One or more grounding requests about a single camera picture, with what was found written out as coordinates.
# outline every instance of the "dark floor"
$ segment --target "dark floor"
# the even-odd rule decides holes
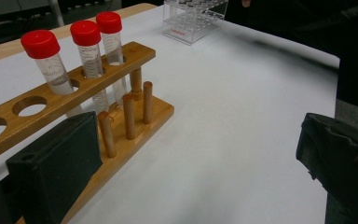
[[[99,12],[106,10],[118,10],[121,8],[120,0],[105,0],[101,3],[85,4],[83,6],[71,6],[62,10],[62,18],[65,24],[95,17]],[[0,17],[0,44],[19,39],[27,32],[37,29],[57,28],[57,20],[49,7],[3,15]]]

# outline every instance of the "plastic test tube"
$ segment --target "plastic test tube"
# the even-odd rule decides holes
[[[43,74],[50,89],[59,95],[74,92],[74,87],[66,73],[60,56],[60,45],[55,35],[48,30],[36,30],[25,34],[21,44],[28,56],[33,58]],[[66,116],[72,117],[83,113],[80,105],[69,111]]]
[[[85,76],[88,78],[101,77],[103,65],[98,46],[101,41],[98,25],[93,21],[77,21],[71,25],[71,34],[77,44]],[[94,95],[92,101],[97,115],[103,111],[109,111],[106,90]]]
[[[103,46],[105,50],[106,60],[110,65],[120,65],[124,63],[124,57],[121,47],[120,31],[121,18],[111,11],[101,12],[96,17],[97,24],[103,37]],[[127,93],[126,78],[116,81],[112,85],[115,101],[123,106],[122,97]]]

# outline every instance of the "table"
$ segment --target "table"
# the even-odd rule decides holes
[[[144,80],[175,114],[71,223],[324,223],[326,192],[295,155],[305,114],[334,116],[337,75],[320,64],[338,59],[229,22],[187,46],[162,35],[162,11],[121,36],[157,51]],[[81,65],[60,44],[67,70]],[[25,53],[0,60],[0,104],[42,83]]]

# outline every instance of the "black clothing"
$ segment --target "black clothing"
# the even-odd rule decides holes
[[[358,0],[230,0],[226,20],[336,55],[337,98],[358,106]]]

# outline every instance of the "human hand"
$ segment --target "human hand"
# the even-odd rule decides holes
[[[243,7],[249,7],[251,5],[251,0],[242,0]]]

